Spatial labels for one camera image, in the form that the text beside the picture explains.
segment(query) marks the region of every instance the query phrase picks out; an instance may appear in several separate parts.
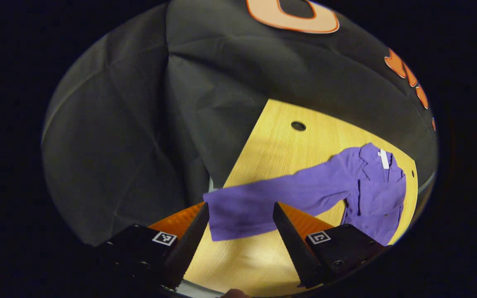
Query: table surface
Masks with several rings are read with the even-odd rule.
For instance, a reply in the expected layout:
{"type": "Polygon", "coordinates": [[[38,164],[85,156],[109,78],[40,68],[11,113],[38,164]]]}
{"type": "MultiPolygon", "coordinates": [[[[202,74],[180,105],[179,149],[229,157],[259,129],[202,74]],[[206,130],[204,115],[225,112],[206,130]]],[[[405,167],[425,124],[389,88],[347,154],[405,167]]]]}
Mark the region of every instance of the table surface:
{"type": "MultiPolygon", "coordinates": [[[[374,134],[323,113],[269,100],[224,187],[294,174],[323,163],[348,147],[369,142],[392,152],[407,177],[404,211],[390,242],[393,244],[407,229],[415,210],[415,162],[374,134]],[[303,123],[306,130],[294,130],[290,125],[293,121],[303,123]]],[[[345,202],[341,201],[317,218],[338,226],[344,209],[345,202]]],[[[278,231],[213,242],[208,225],[184,279],[220,292],[239,288],[251,296],[306,291],[297,287],[299,277],[278,231]]]]}

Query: shirt sleeve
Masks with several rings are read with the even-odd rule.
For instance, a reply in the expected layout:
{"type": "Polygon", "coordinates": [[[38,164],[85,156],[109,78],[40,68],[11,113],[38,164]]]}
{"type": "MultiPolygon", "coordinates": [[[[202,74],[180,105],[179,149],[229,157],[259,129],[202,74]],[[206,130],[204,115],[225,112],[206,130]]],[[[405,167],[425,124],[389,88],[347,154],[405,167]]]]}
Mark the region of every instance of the shirt sleeve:
{"type": "Polygon", "coordinates": [[[358,152],[346,149],[329,161],[293,175],[223,188],[204,194],[210,209],[213,241],[254,236],[276,230],[273,205],[283,202],[318,215],[346,198],[354,183],[354,159],[358,152]]]}

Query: orange printed design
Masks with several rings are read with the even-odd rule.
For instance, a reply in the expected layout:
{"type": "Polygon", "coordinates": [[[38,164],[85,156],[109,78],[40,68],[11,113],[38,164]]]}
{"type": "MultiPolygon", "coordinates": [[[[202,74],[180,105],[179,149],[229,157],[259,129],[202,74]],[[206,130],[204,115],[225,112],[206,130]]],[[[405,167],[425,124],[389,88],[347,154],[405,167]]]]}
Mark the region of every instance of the orange printed design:
{"type": "MultiPolygon", "coordinates": [[[[417,78],[408,68],[408,66],[401,60],[401,58],[390,49],[390,56],[384,57],[384,61],[386,65],[391,68],[396,74],[398,74],[401,78],[405,79],[407,77],[407,81],[411,87],[415,87],[417,85],[417,78]]],[[[421,101],[422,105],[425,109],[428,109],[428,99],[426,98],[426,94],[424,90],[422,90],[421,84],[415,87],[415,92],[417,93],[417,97],[421,101]]]]}
{"type": "Polygon", "coordinates": [[[410,87],[415,87],[415,85],[417,85],[417,78],[415,77],[415,75],[413,75],[413,73],[405,63],[404,66],[407,73],[407,82],[410,84],[410,87]]]}
{"type": "Polygon", "coordinates": [[[396,72],[401,78],[406,78],[406,73],[402,67],[403,62],[401,58],[390,49],[390,56],[384,57],[384,61],[386,61],[386,65],[389,66],[394,72],[396,72]]]}
{"type": "Polygon", "coordinates": [[[311,34],[327,34],[338,30],[340,23],[328,8],[305,0],[314,12],[313,17],[296,17],[281,8],[279,0],[246,0],[250,15],[258,22],[275,28],[311,34]]]}

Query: white tag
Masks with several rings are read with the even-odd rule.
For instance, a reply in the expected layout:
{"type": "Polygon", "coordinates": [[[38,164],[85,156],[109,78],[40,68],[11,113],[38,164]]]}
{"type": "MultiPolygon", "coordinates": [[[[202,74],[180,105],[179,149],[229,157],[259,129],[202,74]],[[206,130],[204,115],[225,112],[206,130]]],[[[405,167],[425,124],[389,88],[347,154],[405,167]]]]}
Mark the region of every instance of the white tag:
{"type": "Polygon", "coordinates": [[[388,170],[388,168],[390,168],[390,163],[388,162],[388,157],[386,156],[386,151],[384,151],[384,149],[380,149],[380,158],[382,159],[382,167],[385,170],[388,170]]]}

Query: purple cloth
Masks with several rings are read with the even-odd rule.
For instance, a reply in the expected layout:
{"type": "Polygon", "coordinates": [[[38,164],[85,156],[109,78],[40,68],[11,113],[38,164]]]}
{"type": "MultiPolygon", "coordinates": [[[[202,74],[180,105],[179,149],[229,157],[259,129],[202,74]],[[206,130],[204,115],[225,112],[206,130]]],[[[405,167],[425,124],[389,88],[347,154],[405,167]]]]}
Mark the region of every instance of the purple cloth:
{"type": "Polygon", "coordinates": [[[204,194],[213,241],[276,230],[273,204],[283,202],[316,216],[346,200],[342,224],[350,223],[382,245],[399,225],[406,176],[391,153],[383,168],[372,143],[347,148],[329,161],[293,175],[223,188],[204,194]]]}

